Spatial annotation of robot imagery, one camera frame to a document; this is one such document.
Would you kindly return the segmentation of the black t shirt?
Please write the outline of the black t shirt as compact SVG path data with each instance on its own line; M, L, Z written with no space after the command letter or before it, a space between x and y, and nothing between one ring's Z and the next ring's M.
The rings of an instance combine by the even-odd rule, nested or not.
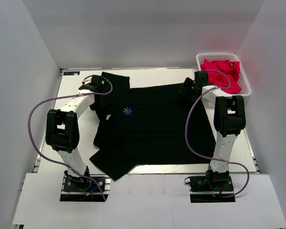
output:
M90 161L114 180L138 165L207 164L185 142L185 123L193 102L178 99L179 83L131 88L130 79L103 72L112 92L93 103L99 126ZM199 102L188 125L191 148L212 157L215 139L204 105Z

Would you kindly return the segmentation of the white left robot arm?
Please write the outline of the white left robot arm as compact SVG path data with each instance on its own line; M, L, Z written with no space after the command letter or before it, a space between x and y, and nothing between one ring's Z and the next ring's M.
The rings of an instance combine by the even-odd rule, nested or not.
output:
M96 95L108 95L112 92L111 82L103 76L91 75L90 82L83 82L77 94L61 96L70 99L59 109L47 113L46 144L56 151L67 167L67 175L75 177L75 185L80 190L91 186L89 169L82 160L78 150L80 131L79 117L95 102Z

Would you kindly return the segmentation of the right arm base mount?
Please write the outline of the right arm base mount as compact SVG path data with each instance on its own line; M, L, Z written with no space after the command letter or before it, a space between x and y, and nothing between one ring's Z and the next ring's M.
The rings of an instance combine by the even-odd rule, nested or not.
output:
M206 171L204 176L191 176L184 179L190 188L191 203L235 202L234 187L228 171L224 173Z

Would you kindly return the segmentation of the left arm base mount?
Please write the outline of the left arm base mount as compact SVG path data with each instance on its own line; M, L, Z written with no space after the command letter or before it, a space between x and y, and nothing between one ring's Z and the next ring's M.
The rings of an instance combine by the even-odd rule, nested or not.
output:
M60 202L105 202L109 195L111 178L96 175L92 178L71 177L64 172Z

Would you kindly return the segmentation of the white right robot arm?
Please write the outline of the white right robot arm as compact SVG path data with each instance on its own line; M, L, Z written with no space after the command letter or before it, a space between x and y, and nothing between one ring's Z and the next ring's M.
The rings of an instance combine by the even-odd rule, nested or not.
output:
M217 190L222 184L228 182L233 145L240 132L245 128L246 119L243 96L221 94L223 89L229 89L232 86L229 77L218 70L213 70L228 81L227 85L216 86L209 83L209 72L210 70L195 72L193 80L187 77L179 89L178 95L182 99L194 103L185 123L185 142L192 153L210 161L205 174L205 183L209 189ZM188 141L188 125L192 111L203 97L214 104L214 128L217 131L217 137L213 157L195 152Z

